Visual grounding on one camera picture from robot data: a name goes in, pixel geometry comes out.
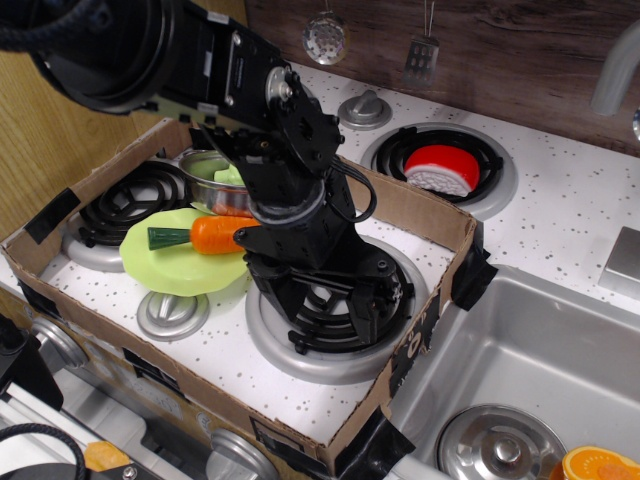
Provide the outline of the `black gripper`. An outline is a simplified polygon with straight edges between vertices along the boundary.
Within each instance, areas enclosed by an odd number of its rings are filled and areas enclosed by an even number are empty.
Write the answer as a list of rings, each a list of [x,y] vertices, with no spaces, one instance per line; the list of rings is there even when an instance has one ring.
[[[334,212],[303,223],[244,227],[233,239],[246,251],[259,292],[291,324],[311,289],[321,287],[344,297],[362,344],[377,344],[392,332],[406,278],[390,254]]]

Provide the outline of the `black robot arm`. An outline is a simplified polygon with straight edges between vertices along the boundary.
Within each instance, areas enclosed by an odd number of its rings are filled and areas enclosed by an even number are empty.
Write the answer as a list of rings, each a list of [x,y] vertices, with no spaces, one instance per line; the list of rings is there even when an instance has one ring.
[[[296,347],[343,353],[403,325],[413,288],[356,232],[368,217],[323,113],[279,50],[190,1],[5,1],[1,47],[29,54],[45,80],[90,110],[196,123],[240,172],[253,227],[234,239]]]

